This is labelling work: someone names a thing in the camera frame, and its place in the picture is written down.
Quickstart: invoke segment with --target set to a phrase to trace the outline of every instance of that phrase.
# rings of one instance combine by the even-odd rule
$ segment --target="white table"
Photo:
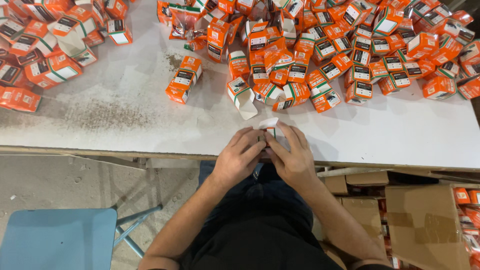
[[[164,90],[182,56],[184,41],[168,40],[156,2],[130,5],[133,44],[111,40],[84,74],[43,91],[36,113],[0,111],[0,150],[143,157],[218,155],[240,128],[270,117],[299,127],[322,164],[408,165],[480,169],[480,129],[469,101],[423,98],[418,83],[391,96],[374,87],[361,107],[343,101],[343,78],[332,83],[342,103],[318,114],[308,101],[272,112],[258,101],[258,115],[244,121],[226,93],[225,64],[199,56],[204,73],[186,105]]]

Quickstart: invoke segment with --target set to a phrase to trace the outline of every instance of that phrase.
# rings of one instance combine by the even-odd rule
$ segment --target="right hand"
[[[291,150],[288,152],[270,133],[265,132],[264,137],[270,145],[266,152],[283,181],[297,192],[308,190],[314,181],[319,180],[305,134],[300,129],[281,121],[277,122],[277,126],[287,138]]]

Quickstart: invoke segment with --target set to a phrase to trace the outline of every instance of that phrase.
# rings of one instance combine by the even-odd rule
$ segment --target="person's hand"
[[[235,133],[218,156],[215,168],[209,177],[217,187],[227,192],[253,172],[266,143],[259,141],[253,146],[250,145],[262,134],[262,130],[255,130],[252,127],[240,129]]]
[[[265,132],[265,139],[270,145],[266,152],[283,181],[297,192],[308,190],[313,181],[318,181],[318,177],[313,164],[313,154],[310,151],[305,134],[300,129],[281,121],[277,122],[277,126],[287,138],[291,150],[288,152],[270,133]]]

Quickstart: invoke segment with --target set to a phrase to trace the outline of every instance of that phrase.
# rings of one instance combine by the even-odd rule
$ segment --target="jeans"
[[[212,173],[214,167],[215,161],[200,162],[197,189]],[[297,214],[300,214],[305,219],[309,229],[312,229],[312,209],[293,188],[278,176],[274,165],[270,163],[257,164],[250,176],[231,188],[212,210],[205,221],[205,225],[207,226],[210,221],[219,218],[222,214],[229,213],[229,209],[234,208],[243,201],[252,199],[278,200],[288,203],[289,206],[295,209]]]

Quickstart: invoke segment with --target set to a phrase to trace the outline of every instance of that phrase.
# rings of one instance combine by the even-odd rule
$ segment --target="chair seat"
[[[14,212],[0,246],[2,270],[109,270],[114,209]]]

